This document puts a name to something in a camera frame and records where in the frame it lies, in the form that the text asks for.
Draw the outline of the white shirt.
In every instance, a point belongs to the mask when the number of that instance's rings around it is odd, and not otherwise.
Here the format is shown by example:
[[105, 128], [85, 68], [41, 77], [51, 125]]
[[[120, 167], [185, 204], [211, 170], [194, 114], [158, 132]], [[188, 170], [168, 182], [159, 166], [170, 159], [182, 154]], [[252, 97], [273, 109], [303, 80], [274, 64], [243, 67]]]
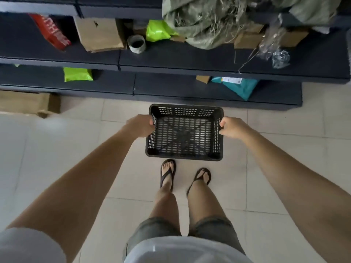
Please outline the white shirt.
[[[238, 250], [195, 237], [151, 238], [130, 252], [116, 239], [90, 241], [81, 251], [80, 263], [253, 263]], [[0, 233], [0, 263], [68, 263], [61, 246], [47, 234], [26, 228]]]

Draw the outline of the person's right leg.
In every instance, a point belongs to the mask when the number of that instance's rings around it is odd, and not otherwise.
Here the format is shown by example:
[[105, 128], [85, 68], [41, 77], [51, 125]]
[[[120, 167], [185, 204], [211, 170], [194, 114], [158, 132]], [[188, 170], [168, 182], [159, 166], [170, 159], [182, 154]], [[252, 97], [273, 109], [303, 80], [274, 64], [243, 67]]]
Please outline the person's right leg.
[[208, 218], [226, 218], [215, 194], [204, 181], [193, 183], [187, 202], [190, 218], [189, 230], [193, 230], [196, 224]]

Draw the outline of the brown paper bag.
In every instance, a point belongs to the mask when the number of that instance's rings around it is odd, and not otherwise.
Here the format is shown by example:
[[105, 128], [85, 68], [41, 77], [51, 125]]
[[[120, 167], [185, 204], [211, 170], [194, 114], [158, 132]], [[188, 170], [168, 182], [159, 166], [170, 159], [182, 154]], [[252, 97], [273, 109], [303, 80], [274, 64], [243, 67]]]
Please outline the brown paper bag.
[[123, 50], [127, 48], [124, 26], [115, 18], [74, 17], [78, 37], [90, 53]]

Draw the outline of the person's right forearm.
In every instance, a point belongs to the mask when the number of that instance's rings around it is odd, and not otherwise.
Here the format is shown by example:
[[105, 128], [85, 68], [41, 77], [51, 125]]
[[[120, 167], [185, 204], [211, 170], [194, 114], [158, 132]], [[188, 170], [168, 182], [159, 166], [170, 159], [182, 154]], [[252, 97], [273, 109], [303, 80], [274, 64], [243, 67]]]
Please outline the person's right forearm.
[[351, 263], [351, 195], [255, 130], [238, 137], [311, 247], [327, 263]]

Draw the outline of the lime green mailer bag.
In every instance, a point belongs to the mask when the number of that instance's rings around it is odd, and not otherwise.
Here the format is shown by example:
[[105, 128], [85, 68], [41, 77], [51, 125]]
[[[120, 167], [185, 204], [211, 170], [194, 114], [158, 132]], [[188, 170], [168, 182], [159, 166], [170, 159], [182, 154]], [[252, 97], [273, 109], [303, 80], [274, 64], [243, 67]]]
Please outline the lime green mailer bag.
[[64, 81], [94, 81], [92, 71], [84, 68], [63, 67]]
[[179, 36], [164, 20], [149, 20], [146, 28], [146, 41], [157, 42]]

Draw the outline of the red printed packet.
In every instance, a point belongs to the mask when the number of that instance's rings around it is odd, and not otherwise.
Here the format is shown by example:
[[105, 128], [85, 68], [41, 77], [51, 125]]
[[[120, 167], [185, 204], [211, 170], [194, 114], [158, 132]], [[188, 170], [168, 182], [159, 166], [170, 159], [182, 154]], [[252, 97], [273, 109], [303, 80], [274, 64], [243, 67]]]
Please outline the red printed packet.
[[56, 49], [64, 51], [72, 44], [50, 16], [40, 14], [29, 14], [29, 16], [37, 25], [44, 39]]

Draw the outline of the green woven sack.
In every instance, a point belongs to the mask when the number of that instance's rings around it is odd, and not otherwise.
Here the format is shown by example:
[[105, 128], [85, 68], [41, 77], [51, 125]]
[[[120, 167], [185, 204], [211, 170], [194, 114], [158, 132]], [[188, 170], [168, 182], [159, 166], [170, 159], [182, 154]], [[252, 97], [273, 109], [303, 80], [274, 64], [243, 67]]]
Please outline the green woven sack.
[[162, 0], [162, 18], [191, 46], [209, 50], [233, 41], [251, 23], [247, 8], [263, 3], [289, 8], [303, 25], [318, 26], [331, 20], [341, 0]]

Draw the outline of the black flip-flop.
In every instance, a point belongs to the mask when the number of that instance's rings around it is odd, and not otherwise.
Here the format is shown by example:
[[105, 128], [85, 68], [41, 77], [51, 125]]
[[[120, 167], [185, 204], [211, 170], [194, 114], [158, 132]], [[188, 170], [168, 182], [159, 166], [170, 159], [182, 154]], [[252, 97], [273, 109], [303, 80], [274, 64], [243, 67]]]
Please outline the black flip-flop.
[[[165, 164], [172, 164], [172, 167], [170, 166], [166, 171], [163, 171], [163, 166]], [[173, 188], [174, 188], [174, 177], [175, 177], [175, 173], [176, 173], [176, 162], [174, 159], [167, 159], [165, 160], [162, 165], [161, 165], [161, 169], [160, 169], [160, 188], [163, 186], [163, 182], [164, 180], [170, 176], [171, 177], [171, 188], [170, 188], [170, 192], [173, 192]]]
[[207, 185], [209, 185], [209, 183], [211, 182], [211, 179], [212, 179], [212, 174], [211, 174], [210, 170], [208, 168], [205, 168], [205, 167], [200, 168], [196, 172], [195, 177], [194, 177], [192, 183], [190, 184], [190, 186], [186, 192], [186, 197], [188, 197], [189, 192], [191, 190], [191, 187], [195, 181], [204, 181]]

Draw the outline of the black left flip-flop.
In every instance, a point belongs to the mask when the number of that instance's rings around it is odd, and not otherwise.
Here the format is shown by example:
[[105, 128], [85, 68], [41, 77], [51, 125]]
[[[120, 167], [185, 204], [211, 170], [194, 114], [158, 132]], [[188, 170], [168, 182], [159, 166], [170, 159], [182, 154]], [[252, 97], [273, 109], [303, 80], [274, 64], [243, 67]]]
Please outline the black left flip-flop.
[[[172, 167], [170, 166], [166, 171], [163, 171], [163, 166], [165, 164], [172, 164]], [[176, 173], [176, 162], [174, 159], [167, 159], [165, 160], [162, 165], [161, 165], [161, 169], [160, 169], [160, 188], [163, 186], [163, 182], [164, 180], [170, 176], [171, 177], [171, 188], [170, 188], [170, 192], [173, 192], [173, 188], [174, 188], [174, 177], [175, 177], [175, 173]]]

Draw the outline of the person's left leg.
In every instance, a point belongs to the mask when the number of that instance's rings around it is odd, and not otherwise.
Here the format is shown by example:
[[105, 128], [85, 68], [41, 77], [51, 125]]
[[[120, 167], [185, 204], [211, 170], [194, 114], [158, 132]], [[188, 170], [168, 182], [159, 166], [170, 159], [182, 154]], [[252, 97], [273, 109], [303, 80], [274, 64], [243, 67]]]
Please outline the person's left leg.
[[[165, 164], [163, 171], [170, 166], [172, 164]], [[154, 207], [149, 216], [153, 238], [180, 235], [179, 208], [175, 195], [170, 192], [171, 182], [171, 177], [168, 176], [156, 193]]]

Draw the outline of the person's left hand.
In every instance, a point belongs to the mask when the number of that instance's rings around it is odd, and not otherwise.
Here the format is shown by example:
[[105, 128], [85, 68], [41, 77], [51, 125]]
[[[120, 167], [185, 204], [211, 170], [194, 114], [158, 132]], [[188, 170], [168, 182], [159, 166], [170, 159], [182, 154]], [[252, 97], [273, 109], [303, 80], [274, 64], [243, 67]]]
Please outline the person's left hand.
[[129, 119], [126, 122], [125, 127], [133, 138], [147, 137], [151, 135], [148, 131], [150, 119], [153, 119], [152, 115], [138, 114]]

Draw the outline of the teal mailer bag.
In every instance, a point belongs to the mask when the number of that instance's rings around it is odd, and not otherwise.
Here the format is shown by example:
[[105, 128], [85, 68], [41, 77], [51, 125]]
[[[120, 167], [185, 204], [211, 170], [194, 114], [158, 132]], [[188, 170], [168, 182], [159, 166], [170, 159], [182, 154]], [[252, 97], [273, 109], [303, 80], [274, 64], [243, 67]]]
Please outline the teal mailer bag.
[[234, 77], [213, 77], [211, 78], [211, 82], [225, 85], [244, 101], [248, 101], [260, 80]]

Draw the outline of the person's left forearm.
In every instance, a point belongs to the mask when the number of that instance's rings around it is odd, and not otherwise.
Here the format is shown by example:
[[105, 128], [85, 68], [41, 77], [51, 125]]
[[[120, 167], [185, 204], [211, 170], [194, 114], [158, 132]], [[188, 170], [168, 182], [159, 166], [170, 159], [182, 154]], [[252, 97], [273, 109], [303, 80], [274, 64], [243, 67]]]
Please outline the person's left forearm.
[[47, 234], [63, 249], [67, 262], [72, 262], [137, 137], [123, 126], [50, 185], [7, 229], [29, 228]]

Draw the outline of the black plastic basket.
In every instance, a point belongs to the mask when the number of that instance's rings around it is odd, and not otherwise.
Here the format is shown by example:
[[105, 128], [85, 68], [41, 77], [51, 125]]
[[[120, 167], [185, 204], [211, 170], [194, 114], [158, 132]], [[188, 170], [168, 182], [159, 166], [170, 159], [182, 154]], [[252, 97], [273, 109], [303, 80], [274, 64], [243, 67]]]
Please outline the black plastic basket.
[[155, 130], [146, 139], [148, 157], [221, 161], [221, 107], [152, 104]]

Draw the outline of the clear plastic wrap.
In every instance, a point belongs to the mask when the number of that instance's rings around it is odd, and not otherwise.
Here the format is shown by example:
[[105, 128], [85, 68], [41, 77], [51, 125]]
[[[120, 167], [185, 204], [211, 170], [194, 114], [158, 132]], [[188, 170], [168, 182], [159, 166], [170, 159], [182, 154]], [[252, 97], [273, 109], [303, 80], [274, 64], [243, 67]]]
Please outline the clear plastic wrap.
[[274, 69], [283, 69], [290, 65], [289, 53], [282, 49], [282, 40], [286, 29], [280, 26], [269, 26], [258, 45], [257, 57], [268, 61], [271, 60]]

